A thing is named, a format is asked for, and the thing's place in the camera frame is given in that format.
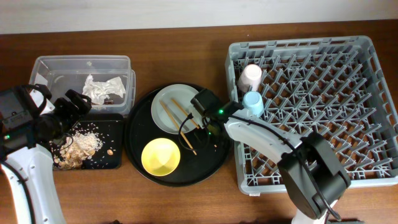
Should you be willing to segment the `white napkin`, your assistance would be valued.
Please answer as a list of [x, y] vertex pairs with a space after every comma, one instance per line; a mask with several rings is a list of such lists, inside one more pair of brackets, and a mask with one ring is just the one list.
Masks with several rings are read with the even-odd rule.
[[83, 95], [91, 98], [91, 102], [96, 105], [103, 105], [110, 94], [123, 97], [126, 89], [120, 77], [112, 78], [106, 82], [95, 82], [92, 75], [88, 75], [83, 87]]

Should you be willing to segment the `grey plate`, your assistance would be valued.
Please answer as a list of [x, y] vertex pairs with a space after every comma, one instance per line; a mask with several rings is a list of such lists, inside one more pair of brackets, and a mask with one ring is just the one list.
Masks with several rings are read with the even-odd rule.
[[151, 115], [154, 123], [163, 131], [169, 134], [177, 134], [177, 129], [171, 122], [167, 113], [164, 111], [161, 100], [171, 112], [174, 120], [180, 126], [186, 116], [177, 108], [177, 106], [170, 100], [174, 98], [182, 108], [188, 113], [194, 114], [194, 107], [191, 104], [191, 99], [198, 93], [198, 90], [190, 85], [174, 84], [162, 88], [155, 97], [151, 105]]

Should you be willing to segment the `pink cup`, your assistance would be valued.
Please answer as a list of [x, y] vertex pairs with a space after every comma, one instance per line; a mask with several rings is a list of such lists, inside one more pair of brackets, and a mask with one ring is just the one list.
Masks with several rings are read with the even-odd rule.
[[261, 82], [262, 70], [258, 65], [247, 65], [238, 80], [238, 88], [243, 92], [257, 91]]

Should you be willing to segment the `gold snack wrapper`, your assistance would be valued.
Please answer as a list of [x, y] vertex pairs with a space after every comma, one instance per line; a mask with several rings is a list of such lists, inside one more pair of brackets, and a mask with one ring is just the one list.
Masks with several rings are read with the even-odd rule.
[[104, 105], [113, 105], [113, 104], [114, 104], [114, 101], [113, 101], [113, 100], [107, 100], [107, 101], [104, 101], [103, 104], [104, 104]]

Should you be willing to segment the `yellow bowl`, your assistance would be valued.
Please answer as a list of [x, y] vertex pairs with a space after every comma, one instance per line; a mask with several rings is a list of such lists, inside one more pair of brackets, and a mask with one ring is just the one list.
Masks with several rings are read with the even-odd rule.
[[142, 150], [141, 163], [150, 175], [157, 177], [169, 175], [180, 163], [180, 149], [170, 139], [154, 139]]

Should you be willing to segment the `wooden chopstick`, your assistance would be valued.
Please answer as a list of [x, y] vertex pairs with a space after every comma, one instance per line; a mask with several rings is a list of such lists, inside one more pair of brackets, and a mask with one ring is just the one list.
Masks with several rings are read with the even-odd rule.
[[173, 125], [175, 126], [175, 128], [178, 131], [178, 134], [181, 134], [181, 136], [183, 137], [183, 139], [185, 140], [185, 142], [188, 144], [189, 148], [193, 151], [194, 155], [197, 155], [196, 151], [193, 149], [192, 145], [190, 144], [190, 141], [186, 138], [186, 136], [184, 135], [184, 133], [181, 133], [181, 131], [179, 130], [179, 125], [177, 124], [177, 122], [174, 120], [174, 117], [172, 116], [171, 112], [167, 109], [166, 105], [159, 100], [159, 103], [162, 105], [164, 111], [167, 113], [168, 117], [170, 118], [171, 122], [173, 123]]
[[190, 120], [190, 121], [194, 124], [194, 126], [195, 126], [197, 129], [201, 129], [201, 126], [200, 126], [199, 124], [197, 124], [197, 123], [193, 120], [193, 115], [192, 115], [191, 113], [188, 114], [188, 113], [182, 108], [182, 106], [181, 106], [174, 98], [171, 98], [170, 100], [171, 100], [171, 101], [177, 106], [177, 108], [186, 116], [185, 120], [181, 123], [181, 125], [180, 125], [180, 127], [179, 127], [179, 129], [178, 129], [178, 140], [180, 140], [180, 136], [183, 137], [183, 139], [185, 140], [185, 142], [186, 142], [186, 143], [188, 144], [188, 146], [190, 147], [190, 148], [188, 148], [188, 150], [191, 150], [191, 151], [202, 150], [202, 149], [207, 148], [208, 145], [209, 145], [209, 143], [210, 143], [210, 134], [211, 134], [211, 133], [209, 133], [209, 131], [205, 131], [206, 134], [207, 134], [207, 139], [206, 139], [205, 145], [204, 145], [202, 148], [200, 148], [200, 149], [194, 149], [194, 148], [192, 148], [192, 145], [190, 144], [189, 140], [185, 137], [184, 133], [182, 132], [182, 128], [183, 128], [184, 124], [186, 123], [186, 121], [188, 121], [188, 120]]

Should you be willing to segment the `blue cup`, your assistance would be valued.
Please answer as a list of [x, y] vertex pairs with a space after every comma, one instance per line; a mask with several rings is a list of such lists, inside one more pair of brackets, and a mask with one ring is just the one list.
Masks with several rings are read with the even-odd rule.
[[248, 91], [243, 96], [243, 106], [247, 108], [253, 115], [258, 118], [264, 112], [264, 105], [262, 101], [262, 96], [256, 91]]

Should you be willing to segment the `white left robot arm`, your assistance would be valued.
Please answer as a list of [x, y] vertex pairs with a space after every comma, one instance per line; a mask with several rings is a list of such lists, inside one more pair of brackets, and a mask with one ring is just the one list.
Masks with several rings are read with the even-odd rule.
[[65, 223], [53, 179], [48, 143], [63, 145], [91, 110], [91, 98], [74, 90], [51, 102], [46, 85], [1, 92], [1, 170], [12, 190], [19, 223]]

